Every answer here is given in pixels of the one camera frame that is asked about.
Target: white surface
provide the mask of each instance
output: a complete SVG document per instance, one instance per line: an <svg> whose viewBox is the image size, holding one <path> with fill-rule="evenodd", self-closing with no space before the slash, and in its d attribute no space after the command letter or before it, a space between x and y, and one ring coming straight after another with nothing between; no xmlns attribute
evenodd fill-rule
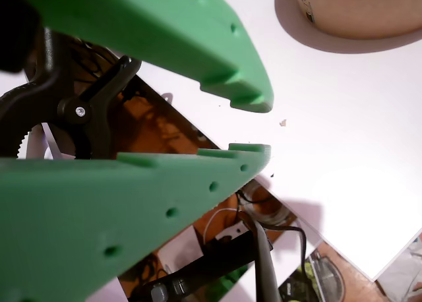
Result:
<svg viewBox="0 0 422 302"><path fill-rule="evenodd" d="M171 274L203 256L192 225L166 243L157 253L163 269Z"/></svg>
<svg viewBox="0 0 422 302"><path fill-rule="evenodd" d="M19 73L5 73L4 71L0 71L0 96L4 93L20 86L22 84L27 83L28 80L23 71ZM26 156L26 145L28 144L28 136L22 141L20 145L20 150L18 153L18 158L23 159Z"/></svg>
<svg viewBox="0 0 422 302"><path fill-rule="evenodd" d="M127 298L119 280L114 278L85 302L127 302Z"/></svg>
<svg viewBox="0 0 422 302"><path fill-rule="evenodd" d="M304 222L299 221L307 236L307 257L318 247L321 238ZM280 286L301 262L301 242L299 233L286 231L273 244L271 252L277 285ZM255 266L249 268L220 302L256 301Z"/></svg>
<svg viewBox="0 0 422 302"><path fill-rule="evenodd" d="M315 30L294 0L278 5L283 26L274 0L226 1L267 69L270 113L231 109L197 82L148 63L139 76L172 93L172 105L220 148L270 144L258 180L375 279L422 227L422 32L349 41Z"/></svg>

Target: green clamp jaw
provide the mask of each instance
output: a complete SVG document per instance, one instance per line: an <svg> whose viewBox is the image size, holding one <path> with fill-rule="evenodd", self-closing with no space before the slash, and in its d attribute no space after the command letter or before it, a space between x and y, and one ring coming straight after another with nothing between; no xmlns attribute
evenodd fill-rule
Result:
<svg viewBox="0 0 422 302"><path fill-rule="evenodd" d="M44 25L200 82L231 107L266 113L274 95L239 17L224 0L27 0Z"/></svg>
<svg viewBox="0 0 422 302"><path fill-rule="evenodd" d="M0 302L83 301L268 163L269 146L0 159Z"/></svg>

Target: black cable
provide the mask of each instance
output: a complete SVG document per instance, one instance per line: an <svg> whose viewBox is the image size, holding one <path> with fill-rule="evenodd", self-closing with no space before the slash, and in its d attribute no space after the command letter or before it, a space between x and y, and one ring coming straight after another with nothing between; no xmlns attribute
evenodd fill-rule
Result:
<svg viewBox="0 0 422 302"><path fill-rule="evenodd" d="M81 67L82 69L84 69L88 74L90 74L91 76L93 76L96 80L98 79L98 76L91 69L89 69L79 59L77 59L77 56L75 55L74 52L72 53L72 59L75 61L75 63L77 63L79 65L79 67Z"/></svg>
<svg viewBox="0 0 422 302"><path fill-rule="evenodd" d="M312 286L312 281L308 278L308 275L306 275L306 271L305 271L306 241L307 241L305 231L303 231L303 229L301 229L300 227L296 227L296 226L273 226L273 225L268 225L265 223L260 223L260 224L264 229L269 229L271 231L297 231L301 234L301 269L302 269L303 281L305 284L308 285L309 291L313 295L315 295L314 297L316 297L316 301L318 301L318 296Z"/></svg>
<svg viewBox="0 0 422 302"><path fill-rule="evenodd" d="M245 193L241 189L237 190L236 194L239 195L243 200L251 204L265 203L265 202L268 202L269 200L274 199L274 197L270 195L268 198L264 198L262 200L256 200L256 201L248 200L245 196Z"/></svg>
<svg viewBox="0 0 422 302"><path fill-rule="evenodd" d="M83 82L83 83L94 83L95 81L89 81L89 80L82 80L82 79L73 79L73 81Z"/></svg>
<svg viewBox="0 0 422 302"><path fill-rule="evenodd" d="M157 270L157 276L156 278L158 279L158 276L160 275L160 272L164 272L166 274L166 276L168 276L169 274L167 273L167 271L165 271L163 268L160 268Z"/></svg>
<svg viewBox="0 0 422 302"><path fill-rule="evenodd" d="M102 59L106 60L110 65L114 65L115 62L110 61L107 57L105 57L102 53L100 53L99 51L95 50L94 48L92 48L92 44L88 43L88 42L84 42L84 46L87 50L89 51L93 51L94 53L96 53L97 55L99 55ZM107 49L107 48L102 48L103 50L105 50L112 59L114 59L114 55Z"/></svg>

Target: cable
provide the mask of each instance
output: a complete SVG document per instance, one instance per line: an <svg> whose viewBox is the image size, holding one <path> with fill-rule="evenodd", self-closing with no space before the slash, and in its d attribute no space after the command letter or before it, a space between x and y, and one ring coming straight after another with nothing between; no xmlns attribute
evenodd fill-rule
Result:
<svg viewBox="0 0 422 302"><path fill-rule="evenodd" d="M164 272L166 274L166 276L169 275L167 271L165 271L163 268L160 268L160 269L157 270L157 276L156 276L157 279L158 279L158 276L160 275L160 272Z"/></svg>
<svg viewBox="0 0 422 302"><path fill-rule="evenodd" d="M260 223L260 224L264 229L269 229L271 231L297 231L301 234L301 269L302 269L303 281L308 285L309 291L313 295L315 295L315 297L317 298L316 301L318 301L317 293L315 292L312 286L312 281L308 278L305 271L306 241L307 241L305 231L303 231L303 229L301 229L300 227L295 227L295 226L273 226L273 225L268 225L264 223Z"/></svg>
<svg viewBox="0 0 422 302"><path fill-rule="evenodd" d="M205 226L205 230L204 230L204 234L202 235L202 243L205 245L206 241L205 241L205 237L206 237L206 232L208 231L208 228L210 227L210 224L212 222L212 220L216 217L216 215L218 213L220 213L221 211L234 211L237 212L235 208L221 208L217 211L215 211L215 213L213 213L213 215L211 216L210 220L208 221L208 223Z"/></svg>
<svg viewBox="0 0 422 302"><path fill-rule="evenodd" d="M265 203L265 202L268 202L269 200L274 199L274 197L270 195L268 198L264 198L262 200L256 200L256 201L248 200L245 196L245 193L241 189L237 190L236 194L238 194L243 200L251 204Z"/></svg>

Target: hole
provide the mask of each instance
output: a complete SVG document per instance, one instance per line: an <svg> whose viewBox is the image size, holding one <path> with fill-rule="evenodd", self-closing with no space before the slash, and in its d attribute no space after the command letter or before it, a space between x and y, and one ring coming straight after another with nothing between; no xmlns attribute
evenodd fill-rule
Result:
<svg viewBox="0 0 422 302"><path fill-rule="evenodd" d="M215 190L217 190L217 188L218 188L218 183L215 182L215 181L211 182L211 184L210 184L210 191L211 192L214 192Z"/></svg>
<svg viewBox="0 0 422 302"><path fill-rule="evenodd" d="M119 246L109 246L104 250L104 256L107 258L116 257L120 253Z"/></svg>
<svg viewBox="0 0 422 302"><path fill-rule="evenodd" d="M169 208L166 212L167 218L174 218L178 215L179 211L176 208Z"/></svg>

